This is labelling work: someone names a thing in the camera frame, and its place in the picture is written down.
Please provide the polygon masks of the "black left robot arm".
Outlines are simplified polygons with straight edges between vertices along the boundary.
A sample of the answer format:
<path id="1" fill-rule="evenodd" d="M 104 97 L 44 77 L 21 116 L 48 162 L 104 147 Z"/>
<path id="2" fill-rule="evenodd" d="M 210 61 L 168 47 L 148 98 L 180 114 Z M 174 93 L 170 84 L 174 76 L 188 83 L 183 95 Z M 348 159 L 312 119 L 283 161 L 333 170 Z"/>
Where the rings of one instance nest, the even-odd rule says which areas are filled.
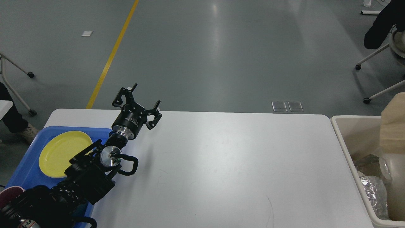
<path id="1" fill-rule="evenodd" d="M 115 186 L 117 174 L 134 175 L 139 161 L 122 153 L 145 125 L 153 129 L 162 117 L 160 100 L 152 109 L 135 101 L 137 84 L 121 88 L 112 105 L 120 114 L 112 124 L 105 143 L 99 139 L 69 160 L 66 178 L 52 188 L 37 185 L 29 188 L 1 207 L 1 224 L 5 228 L 73 228 L 77 223 L 97 227 L 94 218 L 75 216 L 76 209 L 85 203 L 95 205 Z"/>

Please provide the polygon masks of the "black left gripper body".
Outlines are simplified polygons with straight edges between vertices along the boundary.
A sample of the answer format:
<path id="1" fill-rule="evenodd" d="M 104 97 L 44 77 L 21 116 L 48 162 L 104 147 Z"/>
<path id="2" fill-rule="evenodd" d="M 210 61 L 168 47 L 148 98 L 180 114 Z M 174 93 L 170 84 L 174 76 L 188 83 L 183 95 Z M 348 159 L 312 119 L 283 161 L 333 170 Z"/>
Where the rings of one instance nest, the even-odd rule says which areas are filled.
<path id="1" fill-rule="evenodd" d="M 147 118 L 144 116 L 144 108 L 125 108 L 112 124 L 112 133 L 133 140 L 137 137 Z"/>

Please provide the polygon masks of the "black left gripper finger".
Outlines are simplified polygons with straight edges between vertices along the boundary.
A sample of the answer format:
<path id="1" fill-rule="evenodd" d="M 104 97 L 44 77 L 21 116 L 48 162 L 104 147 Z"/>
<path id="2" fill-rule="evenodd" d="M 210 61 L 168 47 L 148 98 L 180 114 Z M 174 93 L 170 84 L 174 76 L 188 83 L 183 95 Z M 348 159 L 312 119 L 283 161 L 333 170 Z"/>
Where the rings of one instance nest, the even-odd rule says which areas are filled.
<path id="1" fill-rule="evenodd" d="M 133 87 L 122 87 L 117 93 L 111 105 L 113 105 L 113 107 L 120 108 L 121 110 L 123 110 L 126 105 L 134 105 L 136 101 L 133 95 L 133 91 L 136 89 L 137 85 L 138 84 L 135 83 Z"/>
<path id="2" fill-rule="evenodd" d="M 144 124 L 146 127 L 151 130 L 158 124 L 159 120 L 162 117 L 162 114 L 159 111 L 159 105 L 161 101 L 158 100 L 152 109 L 144 111 Z M 148 121 L 148 117 L 153 116 L 153 120 Z"/>

